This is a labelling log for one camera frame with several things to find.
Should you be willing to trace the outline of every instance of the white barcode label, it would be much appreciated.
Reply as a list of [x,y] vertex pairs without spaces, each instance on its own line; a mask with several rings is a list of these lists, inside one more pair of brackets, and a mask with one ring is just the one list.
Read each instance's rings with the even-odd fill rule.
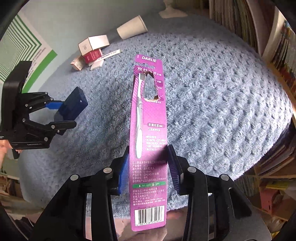
[[135,210],[136,226],[163,222],[165,219],[165,207],[152,207]]

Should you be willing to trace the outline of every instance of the darlie logo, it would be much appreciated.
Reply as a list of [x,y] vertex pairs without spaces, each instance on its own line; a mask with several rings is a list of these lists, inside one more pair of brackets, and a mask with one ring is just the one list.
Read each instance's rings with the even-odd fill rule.
[[142,59],[149,60],[151,62],[156,63],[156,59],[154,59],[154,58],[148,58],[148,57],[142,56]]

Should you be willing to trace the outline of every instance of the fluffy blue rug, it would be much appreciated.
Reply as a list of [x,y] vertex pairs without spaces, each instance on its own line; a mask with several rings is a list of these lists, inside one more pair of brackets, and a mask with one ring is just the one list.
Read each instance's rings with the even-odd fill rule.
[[[46,206],[73,173],[95,174],[122,156],[129,144],[133,58],[141,53],[163,61],[168,143],[204,173],[238,178],[275,143],[292,116],[291,103],[264,62],[246,43],[213,21],[144,19],[148,33],[111,44],[122,49],[95,71],[72,70],[73,56],[40,91],[65,100],[79,86],[88,107],[77,127],[56,135],[49,149],[21,154],[21,188],[26,200]],[[52,121],[48,110],[32,118]],[[113,199],[115,217],[129,216],[128,194]],[[168,209],[187,204],[168,184]]]

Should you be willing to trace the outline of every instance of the silver bolt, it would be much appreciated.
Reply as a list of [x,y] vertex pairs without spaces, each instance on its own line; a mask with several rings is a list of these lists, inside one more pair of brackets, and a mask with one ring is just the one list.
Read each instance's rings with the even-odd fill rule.
[[188,167],[187,170],[188,170],[188,172],[191,172],[191,173],[196,172],[196,168],[195,167]]
[[70,177],[71,181],[76,181],[78,179],[78,175],[74,174]]
[[104,173],[110,173],[110,172],[112,172],[112,168],[111,167],[106,167],[106,168],[104,168],[103,172]]
[[228,180],[229,180],[229,176],[226,175],[226,174],[222,174],[222,175],[221,175],[221,179],[222,179],[223,181],[228,181]]

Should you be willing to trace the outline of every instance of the toothbrush package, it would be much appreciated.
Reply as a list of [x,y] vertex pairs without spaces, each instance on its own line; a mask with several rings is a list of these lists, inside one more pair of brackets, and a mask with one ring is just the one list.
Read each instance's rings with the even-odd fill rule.
[[[134,67],[129,153],[131,227],[141,231],[166,223],[167,119],[161,60],[138,54],[135,62],[147,64]],[[143,95],[148,76],[156,88],[153,99]]]

